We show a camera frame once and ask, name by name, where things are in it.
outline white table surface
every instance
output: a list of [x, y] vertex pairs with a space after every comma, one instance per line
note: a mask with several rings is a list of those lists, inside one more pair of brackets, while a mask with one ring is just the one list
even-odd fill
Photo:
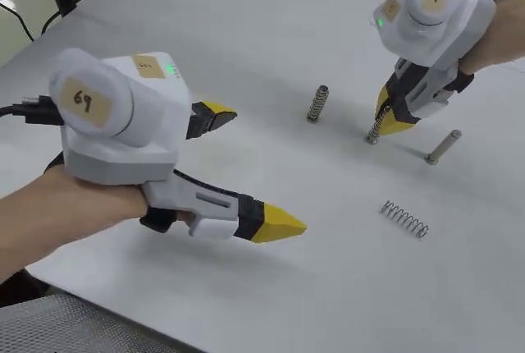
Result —
[[[0, 70], [2, 104], [46, 92], [65, 47], [162, 50], [195, 99], [237, 120], [188, 141], [180, 169], [309, 226], [267, 245], [159, 235], [129, 221], [29, 270], [206, 351], [490, 352], [525, 344], [525, 76], [494, 68], [447, 110], [375, 147], [363, 137], [395, 58], [368, 24], [382, 0], [88, 0]], [[331, 96], [317, 125], [315, 89]], [[421, 159], [452, 129], [435, 167]], [[0, 121], [1, 194], [60, 150], [57, 129]], [[430, 226], [407, 236], [388, 199]]]

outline coil spring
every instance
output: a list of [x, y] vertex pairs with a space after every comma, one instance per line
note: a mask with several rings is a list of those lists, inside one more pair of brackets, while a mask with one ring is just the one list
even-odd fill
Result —
[[405, 230], [415, 235], [417, 238], [422, 239], [428, 233], [428, 226], [419, 222], [418, 218], [415, 218], [410, 213], [405, 212], [404, 209], [391, 201], [386, 201], [381, 213], [385, 214], [388, 218], [394, 220], [398, 225], [404, 227]]
[[328, 87], [325, 85], [319, 86], [319, 89], [317, 89], [317, 92], [315, 92], [312, 105], [310, 105], [308, 115], [306, 116], [309, 121], [315, 122], [319, 120], [321, 111], [325, 106], [326, 100], [328, 99], [328, 94]]
[[390, 107], [386, 106], [383, 108], [383, 110], [377, 117], [376, 121], [374, 122], [374, 126], [372, 126], [372, 129], [368, 132], [368, 135], [367, 135], [367, 142], [369, 144], [376, 144], [379, 137], [381, 137], [381, 134], [379, 134], [379, 130], [381, 129], [381, 125], [383, 124], [383, 121], [386, 118], [386, 114], [389, 111], [390, 111]]

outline human arm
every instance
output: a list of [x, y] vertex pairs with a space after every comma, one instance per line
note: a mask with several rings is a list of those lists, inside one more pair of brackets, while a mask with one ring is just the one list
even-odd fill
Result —
[[53, 167], [0, 199], [0, 283], [62, 245], [147, 211], [138, 186], [99, 186]]
[[525, 57], [525, 0], [496, 0], [496, 13], [482, 39], [465, 55], [459, 69], [481, 69]]

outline gripper jaw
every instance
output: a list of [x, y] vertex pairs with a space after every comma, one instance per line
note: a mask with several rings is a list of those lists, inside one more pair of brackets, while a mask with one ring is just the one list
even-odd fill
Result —
[[[60, 153], [46, 171], [64, 164]], [[177, 211], [195, 215], [189, 233], [196, 237], [238, 238], [263, 243], [298, 236], [306, 226], [283, 209], [201, 182], [178, 170], [167, 181], [142, 185], [150, 204], [140, 222], [156, 232], [167, 232], [177, 220]]]
[[193, 114], [189, 119], [187, 140], [223, 127], [237, 117], [237, 112], [233, 109], [211, 101], [193, 103], [191, 109]]

